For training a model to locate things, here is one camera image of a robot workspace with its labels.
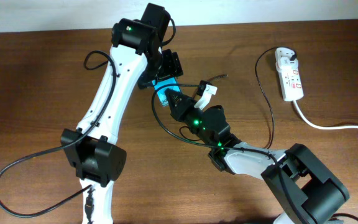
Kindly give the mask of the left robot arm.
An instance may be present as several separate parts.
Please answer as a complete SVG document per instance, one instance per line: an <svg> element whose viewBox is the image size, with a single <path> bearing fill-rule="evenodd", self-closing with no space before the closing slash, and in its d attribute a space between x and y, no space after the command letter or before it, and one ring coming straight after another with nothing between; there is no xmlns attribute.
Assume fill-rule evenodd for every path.
<svg viewBox="0 0 358 224"><path fill-rule="evenodd" d="M149 3L141 19L121 19L112 28L107 68L94 100L74 131L60 142L83 188L83 223L112 223L112 190L126 163L116 145L121 119L135 87L145 89L183 75L178 55L163 49L174 21Z"/></svg>

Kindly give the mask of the blue-screen Galaxy smartphone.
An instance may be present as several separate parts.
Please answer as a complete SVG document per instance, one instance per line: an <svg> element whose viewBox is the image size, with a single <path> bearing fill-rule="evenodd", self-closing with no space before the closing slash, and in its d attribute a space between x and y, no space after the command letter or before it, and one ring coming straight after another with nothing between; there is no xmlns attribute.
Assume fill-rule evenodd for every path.
<svg viewBox="0 0 358 224"><path fill-rule="evenodd" d="M153 81L152 83L154 84L154 88L158 89L158 88L160 88L161 86L164 86L164 85L177 84L177 79L176 78L169 78L169 79L166 79L164 81L158 81L157 83L155 81ZM168 106L168 100L167 100L167 97L166 97L166 94L165 94L165 91L167 89L171 89L171 90L174 90L174 91L177 91L177 92L181 93L181 90L180 90L179 86L168 86L168 87L165 87L165 88L161 88L158 91L157 96L158 96L162 106Z"/></svg>

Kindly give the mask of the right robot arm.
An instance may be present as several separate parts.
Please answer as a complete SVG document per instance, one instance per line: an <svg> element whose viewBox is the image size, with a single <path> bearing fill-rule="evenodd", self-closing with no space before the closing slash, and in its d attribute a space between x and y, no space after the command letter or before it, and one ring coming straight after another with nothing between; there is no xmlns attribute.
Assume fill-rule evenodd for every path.
<svg viewBox="0 0 358 224"><path fill-rule="evenodd" d="M282 206L279 223L326 223L350 198L344 184L303 144L287 150L251 146L231 133L222 106L206 111L190 96L165 90L171 116L185 123L220 171L263 180Z"/></svg>

